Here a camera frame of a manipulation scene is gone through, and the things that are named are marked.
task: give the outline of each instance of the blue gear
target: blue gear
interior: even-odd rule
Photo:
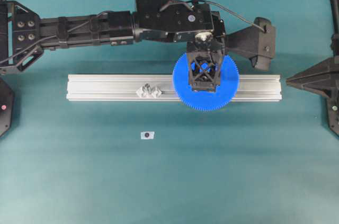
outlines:
[[[239,72],[234,61],[225,56],[221,65],[220,86],[216,92],[192,91],[189,85],[189,72],[186,53],[184,53],[173,70],[174,89],[187,106],[197,110],[211,111],[225,106],[236,94],[239,85]]]

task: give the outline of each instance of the black mount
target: black mount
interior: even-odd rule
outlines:
[[[334,57],[295,74],[288,78],[286,83],[325,97],[328,125],[339,135],[339,0],[331,0],[331,7],[334,24],[331,49]]]

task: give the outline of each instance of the aluminum rail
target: aluminum rail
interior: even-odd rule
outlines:
[[[145,86],[149,91],[142,94]],[[180,101],[172,75],[68,75],[67,90],[70,101]],[[232,99],[236,102],[280,100],[280,75],[240,75],[238,92]]]

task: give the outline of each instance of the black plastic bracket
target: black plastic bracket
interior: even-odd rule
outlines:
[[[11,127],[14,92],[0,78],[0,137]]]
[[[339,135],[339,0],[331,0],[334,34],[333,57],[286,80],[286,84],[326,98],[329,128]]]

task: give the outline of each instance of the small black object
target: small black object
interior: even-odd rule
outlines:
[[[0,137],[11,127],[14,92],[0,78]]]

